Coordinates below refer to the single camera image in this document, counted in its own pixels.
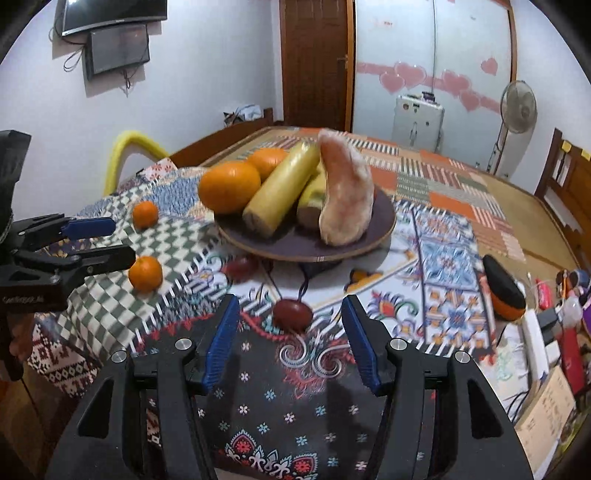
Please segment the peeled pomelo segment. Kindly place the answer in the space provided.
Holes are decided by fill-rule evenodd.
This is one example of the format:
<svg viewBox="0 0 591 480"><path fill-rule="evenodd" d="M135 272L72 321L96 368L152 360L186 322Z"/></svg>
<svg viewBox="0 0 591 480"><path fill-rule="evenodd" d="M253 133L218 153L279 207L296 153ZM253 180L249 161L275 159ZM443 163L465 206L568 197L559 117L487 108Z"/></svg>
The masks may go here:
<svg viewBox="0 0 591 480"><path fill-rule="evenodd" d="M360 240L372 219L375 185L370 167L358 149L337 132L318 133L325 168L325 203L318 227L329 246L345 246Z"/></svg>

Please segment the large orange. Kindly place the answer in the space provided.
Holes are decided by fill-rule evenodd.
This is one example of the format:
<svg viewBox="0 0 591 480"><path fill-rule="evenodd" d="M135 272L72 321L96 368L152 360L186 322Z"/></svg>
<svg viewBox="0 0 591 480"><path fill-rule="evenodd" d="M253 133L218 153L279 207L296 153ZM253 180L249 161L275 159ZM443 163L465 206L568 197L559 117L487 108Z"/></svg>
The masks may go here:
<svg viewBox="0 0 591 480"><path fill-rule="evenodd" d="M256 167L245 161L228 161L202 175L197 193L206 208L224 215L242 211L260 186L262 180Z"/></svg>
<svg viewBox="0 0 591 480"><path fill-rule="evenodd" d="M286 157L287 150L276 147L260 148L250 154L246 158L246 162L256 168L257 172L259 172L260 179L264 182Z"/></svg>

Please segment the long yellow-green fruit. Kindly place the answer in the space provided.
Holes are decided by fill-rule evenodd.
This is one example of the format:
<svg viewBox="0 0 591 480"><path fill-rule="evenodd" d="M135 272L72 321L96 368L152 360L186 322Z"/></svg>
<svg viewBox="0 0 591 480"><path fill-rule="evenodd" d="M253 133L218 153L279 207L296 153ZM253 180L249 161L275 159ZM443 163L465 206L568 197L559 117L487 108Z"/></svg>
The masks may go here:
<svg viewBox="0 0 591 480"><path fill-rule="evenodd" d="M245 226L263 238L273 236L317 171L320 158L315 142L297 143L246 205L242 212Z"/></svg>

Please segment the small mandarin front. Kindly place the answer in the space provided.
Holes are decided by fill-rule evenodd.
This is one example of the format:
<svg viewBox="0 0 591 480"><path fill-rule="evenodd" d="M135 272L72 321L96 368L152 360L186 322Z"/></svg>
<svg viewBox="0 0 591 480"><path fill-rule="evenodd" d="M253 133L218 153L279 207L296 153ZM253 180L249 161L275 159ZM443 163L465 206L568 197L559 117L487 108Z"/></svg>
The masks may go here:
<svg viewBox="0 0 591 480"><path fill-rule="evenodd" d="M128 280L136 291L152 292L157 290L163 281L162 267L154 257L138 257L128 270Z"/></svg>

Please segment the small mandarin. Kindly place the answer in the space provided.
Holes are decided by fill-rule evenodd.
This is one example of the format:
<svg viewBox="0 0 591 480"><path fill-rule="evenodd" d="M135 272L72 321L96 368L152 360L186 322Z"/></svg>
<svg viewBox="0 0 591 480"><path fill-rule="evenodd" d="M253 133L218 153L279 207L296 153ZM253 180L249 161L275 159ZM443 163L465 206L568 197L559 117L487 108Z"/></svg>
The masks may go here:
<svg viewBox="0 0 591 480"><path fill-rule="evenodd" d="M145 230L158 222L159 210L152 201L141 201L133 207L131 217L135 229Z"/></svg>
<svg viewBox="0 0 591 480"><path fill-rule="evenodd" d="M163 281L162 267L154 257L138 257L128 270L128 280L136 291L152 292L157 290Z"/></svg>

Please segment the dark red jujube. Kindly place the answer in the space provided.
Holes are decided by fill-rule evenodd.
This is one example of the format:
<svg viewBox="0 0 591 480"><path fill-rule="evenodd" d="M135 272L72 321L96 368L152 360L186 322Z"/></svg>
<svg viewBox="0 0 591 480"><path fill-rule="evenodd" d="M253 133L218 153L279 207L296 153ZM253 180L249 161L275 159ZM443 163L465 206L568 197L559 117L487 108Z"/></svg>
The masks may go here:
<svg viewBox="0 0 591 480"><path fill-rule="evenodd" d="M221 272L232 283L243 283L249 281L258 269L259 259L256 256L245 255L228 261Z"/></svg>
<svg viewBox="0 0 591 480"><path fill-rule="evenodd" d="M273 325L283 331L301 333L310 327L314 313L301 300L281 299L273 306Z"/></svg>

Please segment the patterned patchwork tablecloth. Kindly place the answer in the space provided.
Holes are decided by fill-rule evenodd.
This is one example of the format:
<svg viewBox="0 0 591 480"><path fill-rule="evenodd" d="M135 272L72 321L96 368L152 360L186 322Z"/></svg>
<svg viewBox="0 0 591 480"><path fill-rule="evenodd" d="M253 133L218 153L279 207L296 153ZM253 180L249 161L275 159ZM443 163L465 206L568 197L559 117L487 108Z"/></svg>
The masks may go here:
<svg viewBox="0 0 591 480"><path fill-rule="evenodd" d="M322 130L246 201L213 210L208 171L178 169L82 214L114 231L65 258L136 256L93 273L36 329L93 374L51 479L528 479L483 373L487 260L472 223L402 194L405 159Z"/></svg>

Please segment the yellow foam tube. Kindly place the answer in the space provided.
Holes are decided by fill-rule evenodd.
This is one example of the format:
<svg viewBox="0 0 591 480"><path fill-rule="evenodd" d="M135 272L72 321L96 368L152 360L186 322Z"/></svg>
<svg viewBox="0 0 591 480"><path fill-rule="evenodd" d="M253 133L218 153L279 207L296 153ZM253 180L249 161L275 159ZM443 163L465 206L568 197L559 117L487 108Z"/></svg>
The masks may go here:
<svg viewBox="0 0 591 480"><path fill-rule="evenodd" d="M169 153L157 142L135 130L126 130L119 134L113 144L107 164L106 177L103 188L103 196L111 195L119 181L123 156L129 147L138 147L156 161L167 158Z"/></svg>

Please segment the dark purple round plate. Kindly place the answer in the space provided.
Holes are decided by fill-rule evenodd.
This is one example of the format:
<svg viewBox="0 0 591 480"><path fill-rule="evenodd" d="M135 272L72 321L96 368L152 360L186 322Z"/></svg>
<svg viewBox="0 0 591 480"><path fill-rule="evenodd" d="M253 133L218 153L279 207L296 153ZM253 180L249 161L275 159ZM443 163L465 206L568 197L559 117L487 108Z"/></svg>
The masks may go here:
<svg viewBox="0 0 591 480"><path fill-rule="evenodd" d="M318 232L301 227L296 208L290 210L270 239L250 231L240 214L214 216L219 233L229 244L262 258L304 263L332 262L373 251L391 237L396 220L393 199L380 188L368 230L360 240L346 246L326 245Z"/></svg>

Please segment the wooden bed footboard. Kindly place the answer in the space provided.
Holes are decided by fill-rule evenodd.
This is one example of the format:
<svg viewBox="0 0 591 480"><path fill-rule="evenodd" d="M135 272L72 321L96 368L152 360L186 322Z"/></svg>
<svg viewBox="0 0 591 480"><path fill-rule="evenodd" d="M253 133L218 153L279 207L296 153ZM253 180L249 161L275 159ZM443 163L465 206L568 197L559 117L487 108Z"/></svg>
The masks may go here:
<svg viewBox="0 0 591 480"><path fill-rule="evenodd" d="M249 143L252 138L266 133L274 123L273 108L266 108L263 118L224 127L171 154L169 159L177 168L200 166Z"/></svg>

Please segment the black orange glasses case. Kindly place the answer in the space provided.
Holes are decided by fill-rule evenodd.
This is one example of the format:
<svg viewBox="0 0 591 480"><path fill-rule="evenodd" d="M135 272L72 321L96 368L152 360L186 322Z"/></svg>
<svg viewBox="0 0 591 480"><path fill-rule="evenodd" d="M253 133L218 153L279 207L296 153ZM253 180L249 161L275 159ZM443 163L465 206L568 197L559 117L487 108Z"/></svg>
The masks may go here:
<svg viewBox="0 0 591 480"><path fill-rule="evenodd" d="M495 315L508 322L519 320L527 308L525 295L493 256L485 255L482 261Z"/></svg>

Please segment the white power strip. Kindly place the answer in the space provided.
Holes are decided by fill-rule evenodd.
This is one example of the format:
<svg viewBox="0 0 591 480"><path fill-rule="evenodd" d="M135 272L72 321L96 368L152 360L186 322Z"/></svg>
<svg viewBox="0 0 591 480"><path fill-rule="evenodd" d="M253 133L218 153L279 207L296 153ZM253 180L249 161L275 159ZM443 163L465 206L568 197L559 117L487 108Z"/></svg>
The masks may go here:
<svg viewBox="0 0 591 480"><path fill-rule="evenodd" d="M536 312L533 309L525 311L521 320L528 365L533 382L542 384L549 372L549 362L545 350L542 330Z"/></svg>

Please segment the white appliance box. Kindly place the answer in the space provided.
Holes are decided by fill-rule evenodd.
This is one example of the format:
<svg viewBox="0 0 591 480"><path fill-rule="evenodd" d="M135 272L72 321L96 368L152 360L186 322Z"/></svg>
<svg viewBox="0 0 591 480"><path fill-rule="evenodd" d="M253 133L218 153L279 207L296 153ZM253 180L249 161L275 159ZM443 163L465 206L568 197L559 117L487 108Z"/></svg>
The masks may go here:
<svg viewBox="0 0 591 480"><path fill-rule="evenodd" d="M403 148L438 153L444 118L444 107L430 93L400 95L394 106L391 140Z"/></svg>

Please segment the wooden bed headboard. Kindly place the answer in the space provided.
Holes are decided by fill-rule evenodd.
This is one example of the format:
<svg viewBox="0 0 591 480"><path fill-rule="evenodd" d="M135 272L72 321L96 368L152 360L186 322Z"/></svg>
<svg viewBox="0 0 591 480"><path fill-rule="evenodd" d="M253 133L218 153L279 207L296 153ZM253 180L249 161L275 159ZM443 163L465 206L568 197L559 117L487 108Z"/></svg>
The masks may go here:
<svg viewBox="0 0 591 480"><path fill-rule="evenodd" d="M557 223L578 264L590 270L590 152L554 129L546 163L535 190Z"/></svg>

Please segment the standing electric fan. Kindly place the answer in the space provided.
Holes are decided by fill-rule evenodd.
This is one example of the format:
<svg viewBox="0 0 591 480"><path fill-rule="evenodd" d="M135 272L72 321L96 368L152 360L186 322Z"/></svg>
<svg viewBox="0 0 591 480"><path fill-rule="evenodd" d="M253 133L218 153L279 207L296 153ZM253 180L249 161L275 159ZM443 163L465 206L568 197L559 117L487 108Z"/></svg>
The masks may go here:
<svg viewBox="0 0 591 480"><path fill-rule="evenodd" d="M516 154L505 153L507 141L521 135L530 138L538 117L537 100L527 82L515 80L505 87L500 101L500 114L501 128L487 164L487 172L509 180L520 159Z"/></svg>

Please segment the brown wooden door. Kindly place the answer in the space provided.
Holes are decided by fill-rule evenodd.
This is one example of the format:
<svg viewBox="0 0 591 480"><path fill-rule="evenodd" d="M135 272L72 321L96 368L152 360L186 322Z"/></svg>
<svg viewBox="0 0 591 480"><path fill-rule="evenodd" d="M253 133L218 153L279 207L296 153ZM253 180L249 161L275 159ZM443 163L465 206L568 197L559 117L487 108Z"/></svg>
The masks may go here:
<svg viewBox="0 0 591 480"><path fill-rule="evenodd" d="M352 129L353 1L280 1L283 119L291 126Z"/></svg>

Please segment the small black wall monitor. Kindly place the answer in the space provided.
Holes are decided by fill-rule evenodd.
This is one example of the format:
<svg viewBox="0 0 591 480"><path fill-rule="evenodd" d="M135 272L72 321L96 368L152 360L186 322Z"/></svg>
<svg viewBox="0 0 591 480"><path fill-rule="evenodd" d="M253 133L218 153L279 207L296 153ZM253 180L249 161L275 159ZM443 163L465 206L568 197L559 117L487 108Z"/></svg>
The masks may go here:
<svg viewBox="0 0 591 480"><path fill-rule="evenodd" d="M84 49L86 78L135 68L150 60L145 24L125 24L91 31Z"/></svg>

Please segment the wall-mounted black television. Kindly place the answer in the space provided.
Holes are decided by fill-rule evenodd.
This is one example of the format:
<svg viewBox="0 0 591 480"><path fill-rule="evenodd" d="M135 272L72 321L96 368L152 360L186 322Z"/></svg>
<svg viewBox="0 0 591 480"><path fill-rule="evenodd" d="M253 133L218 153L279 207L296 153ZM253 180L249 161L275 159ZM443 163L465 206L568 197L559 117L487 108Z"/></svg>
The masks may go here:
<svg viewBox="0 0 591 480"><path fill-rule="evenodd" d="M56 10L57 33L70 36L116 24L167 19L167 0L65 0Z"/></svg>

